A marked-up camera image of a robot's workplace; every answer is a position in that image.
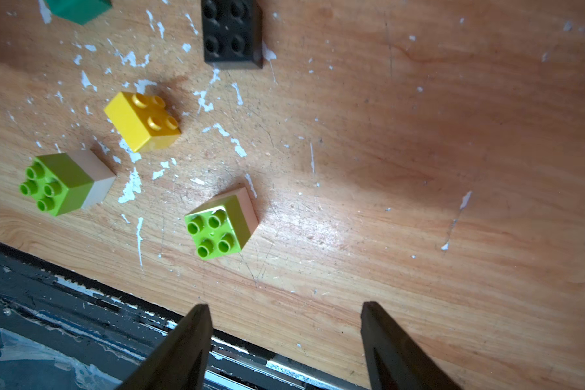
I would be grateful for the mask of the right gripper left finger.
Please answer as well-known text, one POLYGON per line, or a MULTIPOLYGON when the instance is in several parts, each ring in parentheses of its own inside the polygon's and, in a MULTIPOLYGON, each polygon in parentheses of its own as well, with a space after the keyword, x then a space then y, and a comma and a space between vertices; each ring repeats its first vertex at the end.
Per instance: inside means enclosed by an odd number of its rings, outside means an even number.
POLYGON ((209 306, 196 305, 118 388, 201 389, 212 333, 209 306))

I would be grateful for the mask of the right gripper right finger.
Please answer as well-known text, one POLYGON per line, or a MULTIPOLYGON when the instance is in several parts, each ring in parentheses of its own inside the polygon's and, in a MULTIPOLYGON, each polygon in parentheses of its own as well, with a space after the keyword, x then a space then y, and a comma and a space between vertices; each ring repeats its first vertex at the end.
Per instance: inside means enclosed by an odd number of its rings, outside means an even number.
POLYGON ((361 334, 372 389, 459 389, 378 302, 365 302, 361 334))

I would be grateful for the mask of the lime lego brick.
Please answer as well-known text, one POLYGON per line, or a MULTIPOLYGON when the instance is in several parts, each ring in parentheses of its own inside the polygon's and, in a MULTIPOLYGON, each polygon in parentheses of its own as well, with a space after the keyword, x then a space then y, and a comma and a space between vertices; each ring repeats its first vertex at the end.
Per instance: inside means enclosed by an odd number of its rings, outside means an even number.
POLYGON ((34 199, 37 209, 59 216, 81 209, 94 180, 67 154, 37 156, 25 169, 19 191, 34 199))
POLYGON ((202 260, 239 253, 253 235, 234 195, 205 211, 186 214, 184 221, 202 260))

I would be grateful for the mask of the yellow lego brick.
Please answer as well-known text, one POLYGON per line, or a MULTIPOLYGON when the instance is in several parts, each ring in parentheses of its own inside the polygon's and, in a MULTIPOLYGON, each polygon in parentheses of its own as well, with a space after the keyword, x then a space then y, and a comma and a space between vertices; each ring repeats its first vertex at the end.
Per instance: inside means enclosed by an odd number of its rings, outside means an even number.
POLYGON ((104 112, 136 153, 167 149, 181 135, 178 121, 158 95, 119 92, 104 112))

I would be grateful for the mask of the white lego brick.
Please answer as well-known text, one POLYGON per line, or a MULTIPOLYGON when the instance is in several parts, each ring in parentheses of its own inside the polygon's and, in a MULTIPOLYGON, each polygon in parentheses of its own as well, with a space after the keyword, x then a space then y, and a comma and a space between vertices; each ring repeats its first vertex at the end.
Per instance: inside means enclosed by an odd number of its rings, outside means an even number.
POLYGON ((216 195, 214 196, 214 198, 211 198, 210 200, 201 204, 197 208, 193 209, 191 213, 193 214, 205 211, 207 208, 213 207, 215 205, 215 202, 222 201, 224 198, 230 197, 232 195, 237 197, 237 200, 239 201, 241 210, 243 212, 243 216, 245 217, 245 222, 247 222, 250 235, 252 235, 255 232, 256 228, 258 227, 258 217, 253 208, 254 206, 250 200, 249 192, 247 188, 245 188, 245 186, 240 186, 237 187, 236 189, 229 190, 227 192, 216 195))

